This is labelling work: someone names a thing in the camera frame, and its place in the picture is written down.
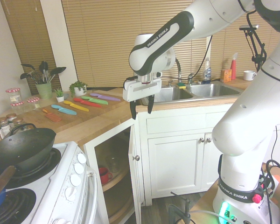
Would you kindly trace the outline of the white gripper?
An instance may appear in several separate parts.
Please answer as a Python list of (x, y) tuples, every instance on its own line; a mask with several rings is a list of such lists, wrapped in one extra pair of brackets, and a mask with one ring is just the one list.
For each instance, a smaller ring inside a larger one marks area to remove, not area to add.
[(154, 106), (154, 94), (161, 91), (161, 79), (152, 80), (149, 84), (143, 84), (137, 80), (128, 80), (124, 82), (123, 99), (130, 102), (130, 111), (132, 118), (136, 120), (137, 100), (148, 97), (147, 112), (151, 114)]

